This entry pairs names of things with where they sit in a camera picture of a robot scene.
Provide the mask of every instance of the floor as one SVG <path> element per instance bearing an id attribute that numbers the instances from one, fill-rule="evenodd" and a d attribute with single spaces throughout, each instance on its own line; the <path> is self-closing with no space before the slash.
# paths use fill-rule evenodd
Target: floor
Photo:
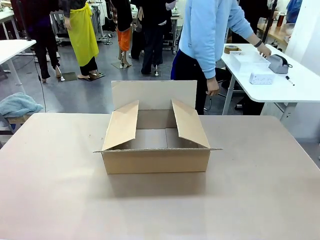
<path id="1" fill-rule="evenodd" d="M 48 79 L 43 84 L 43 93 L 41 83 L 38 80 L 35 63 L 32 56 L 16 56 L 13 58 L 14 66 L 24 86 L 26 94 L 33 97 L 37 103 L 46 105 L 46 111 L 50 113 L 86 113 L 86 114 L 110 114 L 113 110 L 111 81 L 126 80 L 169 80 L 174 55 L 171 51 L 163 51 L 163 64 L 160 66 L 160 76 L 143 76 L 140 73 L 143 57 L 140 60 L 130 59 L 132 67 L 119 70 L 112 65 L 118 62 L 118 44 L 117 39 L 111 38 L 112 45 L 99 43 L 100 53 L 96 59 L 99 71 L 105 74 L 105 77 L 93 82 L 85 80 L 76 80 L 69 82 L 58 82 L 55 77 Z M 59 47 L 61 71 L 63 73 L 80 73 L 76 56 L 71 46 Z M 49 67 L 49 72 L 55 76 L 54 70 Z M 8 79 L 0 78 L 0 100 L 18 92 L 13 84 L 10 74 Z M 227 91 L 221 88 L 221 94 L 226 95 Z M 236 103 L 241 99 L 241 95 L 235 95 L 232 98 L 229 114 L 241 115 L 240 111 L 234 110 Z M 205 114 L 221 115 L 225 104 L 225 98 L 215 96 L 207 98 L 205 108 L 208 109 Z M 313 161 L 320 168 L 320 146 L 317 143 L 301 144 L 305 151 L 310 155 Z"/>

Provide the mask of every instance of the orange shorts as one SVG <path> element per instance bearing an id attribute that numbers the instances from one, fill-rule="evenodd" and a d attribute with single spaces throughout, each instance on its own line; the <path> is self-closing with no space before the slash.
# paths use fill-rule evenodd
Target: orange shorts
<path id="1" fill-rule="evenodd" d="M 116 29 L 118 35 L 118 44 L 122 51 L 127 52 L 130 49 L 131 28 L 126 31 Z"/>

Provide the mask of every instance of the black wristband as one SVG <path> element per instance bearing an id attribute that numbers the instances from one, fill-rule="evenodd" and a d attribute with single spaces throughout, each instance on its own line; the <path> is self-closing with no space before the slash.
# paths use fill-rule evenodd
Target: black wristband
<path id="1" fill-rule="evenodd" d="M 255 48 L 258 48 L 258 47 L 260 47 L 260 45 L 261 45 L 262 43 L 263 43 L 262 40 L 260 40 L 256 45 L 254 45 L 254 47 L 255 47 Z"/>

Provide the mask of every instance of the marker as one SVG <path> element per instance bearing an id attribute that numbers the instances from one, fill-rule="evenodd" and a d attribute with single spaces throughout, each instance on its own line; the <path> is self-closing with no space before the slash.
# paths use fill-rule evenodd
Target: marker
<path id="1" fill-rule="evenodd" d="M 289 81 L 289 83 L 291 83 L 293 86 L 295 85 L 291 80 L 289 76 L 285 76 L 285 78 Z"/>

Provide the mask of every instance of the tape roll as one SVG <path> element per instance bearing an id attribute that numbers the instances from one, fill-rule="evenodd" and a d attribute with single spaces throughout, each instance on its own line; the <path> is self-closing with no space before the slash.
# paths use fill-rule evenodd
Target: tape roll
<path id="1" fill-rule="evenodd" d="M 224 48 L 224 53 L 225 54 L 230 54 L 230 51 L 238 51 L 239 48 L 237 46 L 234 46 L 234 45 L 227 45 L 225 46 Z"/>

